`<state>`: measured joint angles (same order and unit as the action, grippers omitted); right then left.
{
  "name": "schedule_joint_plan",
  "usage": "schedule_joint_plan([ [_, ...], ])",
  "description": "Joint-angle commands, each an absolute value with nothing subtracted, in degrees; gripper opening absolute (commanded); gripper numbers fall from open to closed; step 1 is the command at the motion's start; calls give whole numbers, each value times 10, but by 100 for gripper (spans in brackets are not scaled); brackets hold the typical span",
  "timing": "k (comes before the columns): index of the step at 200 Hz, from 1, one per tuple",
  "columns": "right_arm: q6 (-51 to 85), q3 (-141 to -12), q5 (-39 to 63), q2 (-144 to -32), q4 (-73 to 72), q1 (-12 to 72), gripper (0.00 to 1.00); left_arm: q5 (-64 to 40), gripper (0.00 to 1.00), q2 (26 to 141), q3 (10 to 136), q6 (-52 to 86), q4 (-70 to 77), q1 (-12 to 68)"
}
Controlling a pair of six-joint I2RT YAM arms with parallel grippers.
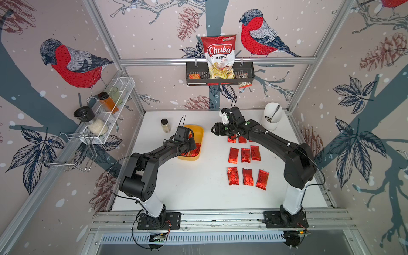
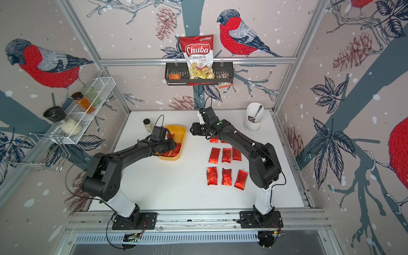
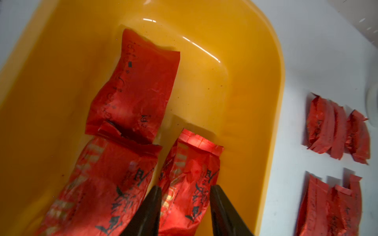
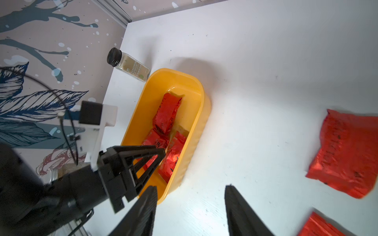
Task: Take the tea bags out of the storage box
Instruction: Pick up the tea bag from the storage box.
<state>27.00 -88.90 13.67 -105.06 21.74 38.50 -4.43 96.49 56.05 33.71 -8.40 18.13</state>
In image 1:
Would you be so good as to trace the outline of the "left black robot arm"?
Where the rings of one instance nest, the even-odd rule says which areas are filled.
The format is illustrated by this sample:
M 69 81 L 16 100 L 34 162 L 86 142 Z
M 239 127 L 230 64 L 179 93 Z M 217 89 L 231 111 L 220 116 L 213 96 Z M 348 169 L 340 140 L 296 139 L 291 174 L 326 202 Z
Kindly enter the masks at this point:
M 195 149 L 196 143 L 193 138 L 169 139 L 151 152 L 132 154 L 125 167 L 119 190 L 127 198 L 135 198 L 148 216 L 159 218 L 165 207 L 155 193 L 160 166 Z

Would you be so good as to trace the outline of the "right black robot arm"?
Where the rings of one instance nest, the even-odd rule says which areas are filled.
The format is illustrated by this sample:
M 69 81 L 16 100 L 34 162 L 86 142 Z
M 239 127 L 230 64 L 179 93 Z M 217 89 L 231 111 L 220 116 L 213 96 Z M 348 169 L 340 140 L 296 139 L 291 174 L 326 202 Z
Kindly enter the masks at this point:
M 284 163 L 284 178 L 288 183 L 281 211 L 296 215 L 302 209 L 306 187 L 318 171 L 310 146 L 290 142 L 264 128 L 255 120 L 246 120 L 238 107 L 223 108 L 222 122 L 215 123 L 211 132 L 216 136 L 243 137 L 265 147 Z

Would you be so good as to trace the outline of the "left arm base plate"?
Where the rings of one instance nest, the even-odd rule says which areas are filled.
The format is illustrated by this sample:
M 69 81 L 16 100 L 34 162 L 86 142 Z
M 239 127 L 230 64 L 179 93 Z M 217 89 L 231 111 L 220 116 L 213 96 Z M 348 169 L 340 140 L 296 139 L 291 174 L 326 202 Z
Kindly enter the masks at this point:
M 166 212 L 158 218 L 141 213 L 137 219 L 137 230 L 179 230 L 181 213 Z

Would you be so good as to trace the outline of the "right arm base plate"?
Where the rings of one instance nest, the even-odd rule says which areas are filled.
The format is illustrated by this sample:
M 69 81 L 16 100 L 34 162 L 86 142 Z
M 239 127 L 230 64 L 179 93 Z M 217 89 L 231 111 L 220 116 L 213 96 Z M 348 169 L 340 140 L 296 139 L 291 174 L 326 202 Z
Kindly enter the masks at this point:
M 264 211 L 263 223 L 266 228 L 308 228 L 309 223 L 306 214 L 300 210 L 297 214 L 291 215 L 286 211 Z

